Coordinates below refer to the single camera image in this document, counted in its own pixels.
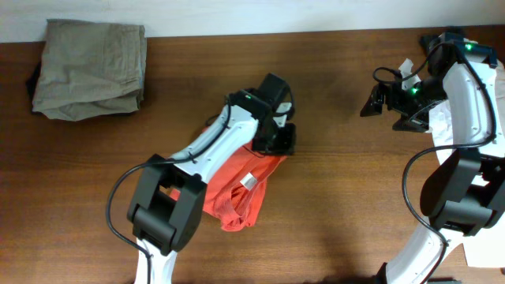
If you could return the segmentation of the orange polo shirt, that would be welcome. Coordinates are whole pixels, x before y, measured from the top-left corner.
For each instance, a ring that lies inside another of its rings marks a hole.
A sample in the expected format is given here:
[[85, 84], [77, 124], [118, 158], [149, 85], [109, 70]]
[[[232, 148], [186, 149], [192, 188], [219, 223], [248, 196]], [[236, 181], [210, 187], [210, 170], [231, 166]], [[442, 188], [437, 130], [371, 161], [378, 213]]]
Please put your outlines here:
[[267, 180], [285, 155], [261, 155], [247, 143], [209, 181], [204, 212], [220, 221], [221, 229], [238, 232], [256, 224], [267, 191]]

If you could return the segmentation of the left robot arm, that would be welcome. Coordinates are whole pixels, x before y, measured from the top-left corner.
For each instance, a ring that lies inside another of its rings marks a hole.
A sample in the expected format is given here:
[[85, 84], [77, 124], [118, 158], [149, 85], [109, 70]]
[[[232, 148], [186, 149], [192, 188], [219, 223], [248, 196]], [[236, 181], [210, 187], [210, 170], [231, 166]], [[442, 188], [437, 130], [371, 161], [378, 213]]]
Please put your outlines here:
[[291, 155], [296, 127], [287, 82], [269, 73], [258, 88], [228, 95], [214, 122], [169, 158], [153, 155], [127, 211], [139, 249], [135, 281], [169, 283], [174, 263], [200, 224], [210, 180], [240, 148], [261, 158]]

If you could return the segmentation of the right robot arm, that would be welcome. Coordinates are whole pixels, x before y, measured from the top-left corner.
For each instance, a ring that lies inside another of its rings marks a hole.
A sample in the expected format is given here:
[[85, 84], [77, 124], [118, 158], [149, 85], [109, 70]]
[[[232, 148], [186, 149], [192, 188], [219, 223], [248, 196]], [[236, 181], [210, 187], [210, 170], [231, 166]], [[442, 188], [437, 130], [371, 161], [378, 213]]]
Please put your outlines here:
[[431, 112], [450, 107], [448, 157], [428, 177], [420, 206], [412, 210], [418, 227], [404, 249], [384, 263], [378, 283], [430, 283], [436, 268], [465, 239], [496, 226], [504, 214], [504, 133], [495, 89], [496, 50], [453, 30], [420, 39], [428, 71], [420, 79], [410, 62], [378, 80], [361, 115], [393, 110], [394, 130], [426, 133]]

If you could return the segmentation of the black garment under white shirt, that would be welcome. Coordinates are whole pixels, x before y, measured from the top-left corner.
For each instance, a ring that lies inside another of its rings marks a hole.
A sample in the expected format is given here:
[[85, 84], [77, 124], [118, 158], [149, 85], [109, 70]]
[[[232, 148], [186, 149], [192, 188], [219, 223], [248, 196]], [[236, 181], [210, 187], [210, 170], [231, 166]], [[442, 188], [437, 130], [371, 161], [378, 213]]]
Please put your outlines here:
[[448, 33], [447, 37], [449, 39], [452, 39], [453, 37], [455, 37], [456, 39], [466, 38], [466, 32], [460, 27], [446, 28], [440, 34], [422, 35], [419, 39], [419, 44], [421, 45], [424, 54], [428, 55], [430, 49], [434, 47], [436, 44], [438, 44], [440, 42], [440, 37], [444, 37], [446, 33]]

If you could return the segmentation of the white t-shirt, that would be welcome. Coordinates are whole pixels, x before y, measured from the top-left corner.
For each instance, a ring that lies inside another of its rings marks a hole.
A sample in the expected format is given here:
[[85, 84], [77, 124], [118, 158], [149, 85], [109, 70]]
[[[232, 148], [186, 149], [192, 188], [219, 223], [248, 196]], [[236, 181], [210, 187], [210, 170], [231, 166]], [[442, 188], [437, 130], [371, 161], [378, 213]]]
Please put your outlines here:
[[447, 247], [462, 244], [470, 267], [504, 265], [504, 132], [495, 86], [496, 51], [440, 37], [429, 68], [447, 97], [452, 135], [421, 191], [421, 212]]

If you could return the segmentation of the folded olive green trousers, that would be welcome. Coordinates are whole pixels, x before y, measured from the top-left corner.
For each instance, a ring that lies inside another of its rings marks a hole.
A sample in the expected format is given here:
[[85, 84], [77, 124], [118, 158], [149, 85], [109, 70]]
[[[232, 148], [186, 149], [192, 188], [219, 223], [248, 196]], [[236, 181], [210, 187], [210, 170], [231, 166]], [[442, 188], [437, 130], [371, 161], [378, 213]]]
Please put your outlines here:
[[32, 112], [63, 121], [137, 112], [146, 59], [142, 25], [50, 19]]

